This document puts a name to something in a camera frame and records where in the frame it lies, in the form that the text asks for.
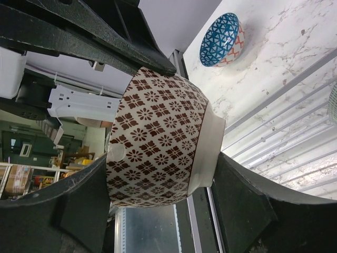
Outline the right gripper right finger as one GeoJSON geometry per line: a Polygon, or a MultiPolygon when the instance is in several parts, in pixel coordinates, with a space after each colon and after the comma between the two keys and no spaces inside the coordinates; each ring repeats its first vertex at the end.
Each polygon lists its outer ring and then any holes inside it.
{"type": "Polygon", "coordinates": [[[219,154],[212,185],[226,252],[336,252],[336,201],[277,184],[219,154]]]}

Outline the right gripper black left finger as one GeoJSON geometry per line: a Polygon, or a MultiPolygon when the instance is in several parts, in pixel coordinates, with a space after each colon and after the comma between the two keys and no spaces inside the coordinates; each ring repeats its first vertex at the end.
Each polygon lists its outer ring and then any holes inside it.
{"type": "Polygon", "coordinates": [[[16,200],[1,201],[1,252],[101,252],[110,199],[106,156],[16,200]]]}

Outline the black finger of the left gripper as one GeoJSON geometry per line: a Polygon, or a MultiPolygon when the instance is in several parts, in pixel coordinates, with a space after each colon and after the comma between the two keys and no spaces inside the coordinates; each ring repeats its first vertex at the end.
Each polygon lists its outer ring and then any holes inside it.
{"type": "Polygon", "coordinates": [[[138,1],[1,1],[1,46],[172,76],[138,1]]]}

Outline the blue triangle patterned bowl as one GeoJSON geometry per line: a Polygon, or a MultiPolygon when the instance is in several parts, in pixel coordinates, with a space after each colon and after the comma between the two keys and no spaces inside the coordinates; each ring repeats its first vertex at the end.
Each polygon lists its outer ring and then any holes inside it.
{"type": "Polygon", "coordinates": [[[234,13],[219,16],[205,33],[199,58],[205,67],[223,67],[233,63],[244,48],[245,31],[234,13]]]}

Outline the grid patterned bowl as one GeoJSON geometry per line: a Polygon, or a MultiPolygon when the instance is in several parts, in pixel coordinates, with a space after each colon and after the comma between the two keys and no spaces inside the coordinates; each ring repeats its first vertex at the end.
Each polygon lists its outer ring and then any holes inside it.
{"type": "Polygon", "coordinates": [[[210,187],[225,125],[189,80],[139,69],[111,129],[106,157],[111,203],[161,207],[210,187]]]}

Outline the green glass bowl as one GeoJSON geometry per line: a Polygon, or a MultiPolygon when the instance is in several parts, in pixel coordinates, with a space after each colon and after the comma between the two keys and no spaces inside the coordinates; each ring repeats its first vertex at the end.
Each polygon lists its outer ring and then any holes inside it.
{"type": "Polygon", "coordinates": [[[330,93],[327,113],[332,122],[337,124],[337,83],[335,83],[330,93]]]}

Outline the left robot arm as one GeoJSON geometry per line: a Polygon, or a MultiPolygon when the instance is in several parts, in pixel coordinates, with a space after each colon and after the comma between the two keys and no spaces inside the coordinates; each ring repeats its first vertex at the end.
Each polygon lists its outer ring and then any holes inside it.
{"type": "Polygon", "coordinates": [[[1,1],[1,109],[34,121],[113,121],[119,99],[58,85],[26,68],[27,53],[82,59],[135,75],[173,76],[138,1],[1,1]]]}

